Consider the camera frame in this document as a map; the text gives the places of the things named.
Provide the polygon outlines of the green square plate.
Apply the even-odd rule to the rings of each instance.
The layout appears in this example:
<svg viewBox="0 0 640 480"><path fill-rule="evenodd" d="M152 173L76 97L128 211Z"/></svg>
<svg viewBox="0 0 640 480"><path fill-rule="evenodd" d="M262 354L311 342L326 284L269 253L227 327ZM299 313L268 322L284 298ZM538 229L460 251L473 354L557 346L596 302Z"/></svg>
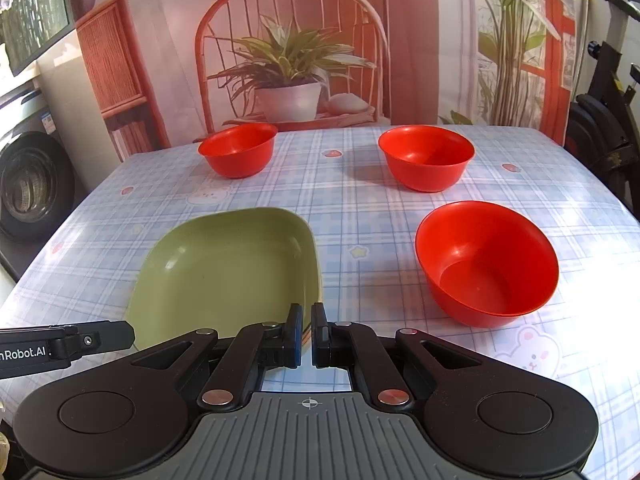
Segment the green square plate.
<svg viewBox="0 0 640 480"><path fill-rule="evenodd" d="M199 328L233 337L244 326L283 323L291 304L322 299L309 224L292 211L258 207L218 212L177 226L142 263L126 310L142 350Z"/></svg>

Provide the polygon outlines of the red plastic bowl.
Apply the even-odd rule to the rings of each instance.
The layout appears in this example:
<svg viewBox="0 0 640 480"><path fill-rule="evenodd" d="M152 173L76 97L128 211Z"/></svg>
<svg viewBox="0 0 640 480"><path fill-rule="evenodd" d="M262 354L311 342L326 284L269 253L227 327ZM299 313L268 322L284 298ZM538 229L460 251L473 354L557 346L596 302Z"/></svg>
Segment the red plastic bowl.
<svg viewBox="0 0 640 480"><path fill-rule="evenodd" d="M474 145L461 134L426 125L388 129L378 138L378 147L392 176L422 193L451 188L475 155Z"/></svg>
<svg viewBox="0 0 640 480"><path fill-rule="evenodd" d="M278 129L269 124L238 125L218 132L198 146L216 174L243 179L261 172L271 160Z"/></svg>
<svg viewBox="0 0 640 480"><path fill-rule="evenodd" d="M499 328L542 308L559 283L544 233L505 206L464 200L416 229L416 258L436 304L471 327Z"/></svg>

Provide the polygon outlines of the grey washing machine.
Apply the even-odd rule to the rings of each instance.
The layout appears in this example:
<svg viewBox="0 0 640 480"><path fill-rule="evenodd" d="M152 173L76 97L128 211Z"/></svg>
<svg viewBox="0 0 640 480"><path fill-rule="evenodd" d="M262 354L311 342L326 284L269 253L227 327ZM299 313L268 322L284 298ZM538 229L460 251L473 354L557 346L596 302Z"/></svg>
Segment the grey washing machine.
<svg viewBox="0 0 640 480"><path fill-rule="evenodd" d="M48 102L33 81L1 97L1 265L18 281L86 198Z"/></svg>

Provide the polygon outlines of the printed room backdrop cloth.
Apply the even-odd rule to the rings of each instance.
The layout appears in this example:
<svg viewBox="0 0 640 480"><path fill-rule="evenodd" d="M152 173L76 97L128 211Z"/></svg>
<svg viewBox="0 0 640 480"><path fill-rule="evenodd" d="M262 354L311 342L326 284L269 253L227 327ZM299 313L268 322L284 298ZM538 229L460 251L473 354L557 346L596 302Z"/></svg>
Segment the printed room backdrop cloth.
<svg viewBox="0 0 640 480"><path fill-rule="evenodd" d="M246 122L566 136L574 0L70 0L120 158Z"/></svg>

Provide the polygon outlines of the black exercise bike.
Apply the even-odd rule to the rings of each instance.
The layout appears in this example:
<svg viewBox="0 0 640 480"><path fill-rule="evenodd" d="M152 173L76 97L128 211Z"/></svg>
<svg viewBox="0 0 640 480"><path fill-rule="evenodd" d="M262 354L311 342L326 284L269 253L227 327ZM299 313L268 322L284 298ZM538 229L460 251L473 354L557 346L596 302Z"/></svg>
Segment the black exercise bike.
<svg viewBox="0 0 640 480"><path fill-rule="evenodd" d="M617 70L628 21L638 21L639 9L629 0L605 1L611 11L608 33L602 42L582 44L596 68L588 91L570 103L564 148L638 216L639 127L631 103L639 85L639 66L630 66L628 87L622 86ZM587 31L588 15L589 0L582 0L582 32Z"/></svg>

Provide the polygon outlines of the dark framed window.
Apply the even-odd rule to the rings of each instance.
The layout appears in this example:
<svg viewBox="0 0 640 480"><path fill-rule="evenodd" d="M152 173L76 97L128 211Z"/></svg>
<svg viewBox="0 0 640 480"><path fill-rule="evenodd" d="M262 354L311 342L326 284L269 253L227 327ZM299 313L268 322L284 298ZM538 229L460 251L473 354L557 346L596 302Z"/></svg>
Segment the dark framed window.
<svg viewBox="0 0 640 480"><path fill-rule="evenodd" d="M1 0L1 43L13 76L75 27L70 0Z"/></svg>

